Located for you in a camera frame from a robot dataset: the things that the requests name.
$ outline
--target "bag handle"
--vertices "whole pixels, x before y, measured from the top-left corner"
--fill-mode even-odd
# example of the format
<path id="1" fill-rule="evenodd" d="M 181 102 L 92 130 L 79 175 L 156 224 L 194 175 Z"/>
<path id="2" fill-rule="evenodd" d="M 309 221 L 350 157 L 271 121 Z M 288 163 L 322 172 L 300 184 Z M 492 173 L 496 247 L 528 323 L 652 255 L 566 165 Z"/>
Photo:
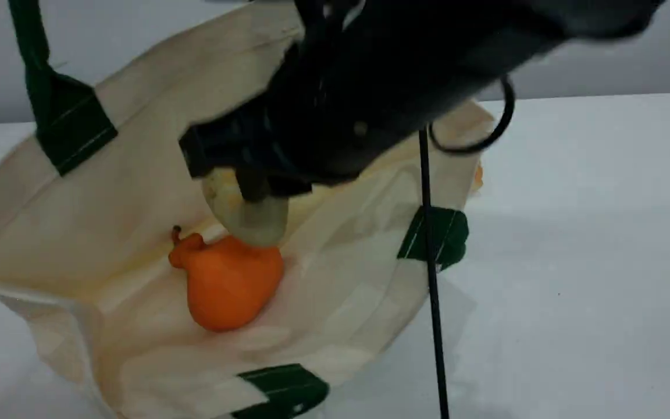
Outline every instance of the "bag handle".
<path id="1" fill-rule="evenodd" d="M 115 138 L 117 130 L 93 88 L 51 68 L 38 0 L 8 1 L 35 114 L 35 135 L 63 176 Z"/>

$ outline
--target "robotic arm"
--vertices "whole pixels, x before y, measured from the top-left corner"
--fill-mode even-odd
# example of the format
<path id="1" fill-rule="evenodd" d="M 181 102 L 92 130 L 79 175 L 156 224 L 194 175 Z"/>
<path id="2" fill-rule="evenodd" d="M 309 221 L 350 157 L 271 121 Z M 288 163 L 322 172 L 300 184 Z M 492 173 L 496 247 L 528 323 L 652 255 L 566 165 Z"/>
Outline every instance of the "robotic arm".
<path id="1" fill-rule="evenodd" d="M 250 203 L 354 180 L 534 56 L 640 34 L 663 1 L 296 0 L 305 37 L 268 88 L 180 147 L 194 178 L 234 168 Z"/>

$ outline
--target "canvas bag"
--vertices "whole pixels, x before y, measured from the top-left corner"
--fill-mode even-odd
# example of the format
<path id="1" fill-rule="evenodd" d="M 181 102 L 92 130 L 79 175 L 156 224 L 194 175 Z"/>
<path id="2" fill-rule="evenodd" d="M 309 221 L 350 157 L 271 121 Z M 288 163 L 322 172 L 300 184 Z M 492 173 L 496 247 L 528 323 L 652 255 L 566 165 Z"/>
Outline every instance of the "canvas bag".
<path id="1" fill-rule="evenodd" d="M 252 324 L 214 334 L 191 319 L 184 272 L 167 261 L 171 226 L 207 240 L 224 231 L 177 141 L 265 87 L 300 34 L 293 5 L 251 3 L 189 29 L 94 89 L 50 69 L 36 2 L 10 7 L 38 130 L 0 162 L 0 300 L 105 417 L 296 416 L 374 360 L 425 302 L 411 139 L 356 182 L 291 201 L 286 274 Z M 436 133 L 462 145 L 491 123 L 467 103 Z M 464 252 L 458 210 L 478 157 L 430 160 L 446 267 Z"/>

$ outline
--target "orange object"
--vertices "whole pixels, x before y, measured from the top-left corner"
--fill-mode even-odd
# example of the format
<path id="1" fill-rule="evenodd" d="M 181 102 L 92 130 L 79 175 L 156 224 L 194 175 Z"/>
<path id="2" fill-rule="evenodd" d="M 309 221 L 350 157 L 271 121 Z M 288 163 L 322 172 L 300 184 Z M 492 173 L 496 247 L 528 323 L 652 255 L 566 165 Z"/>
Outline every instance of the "orange object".
<path id="1" fill-rule="evenodd" d="M 179 238 L 172 230 L 175 249 L 170 265 L 188 272 L 188 308 L 193 320 L 208 331 L 231 331 L 248 324 L 276 292 L 284 273 L 277 247 L 259 248 L 233 236 L 205 244 L 193 233 Z"/>
<path id="2" fill-rule="evenodd" d="M 472 182 L 472 191 L 478 191 L 480 188 L 482 188 L 482 164 L 478 162 L 477 164 L 477 170 L 475 170 L 475 177 L 474 181 Z"/>

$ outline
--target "white table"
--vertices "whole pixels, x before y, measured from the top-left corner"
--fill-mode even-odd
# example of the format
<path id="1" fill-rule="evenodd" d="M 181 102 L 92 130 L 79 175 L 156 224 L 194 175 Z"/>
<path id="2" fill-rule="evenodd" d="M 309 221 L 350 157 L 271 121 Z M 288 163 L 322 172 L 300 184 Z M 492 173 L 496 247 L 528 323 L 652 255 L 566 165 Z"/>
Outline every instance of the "white table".
<path id="1" fill-rule="evenodd" d="M 670 417 L 670 95 L 520 101 L 483 162 L 439 277 L 452 417 Z M 34 353 L 0 306 L 0 418 L 93 417 Z M 433 368 L 426 305 L 306 418 L 438 417 Z"/>

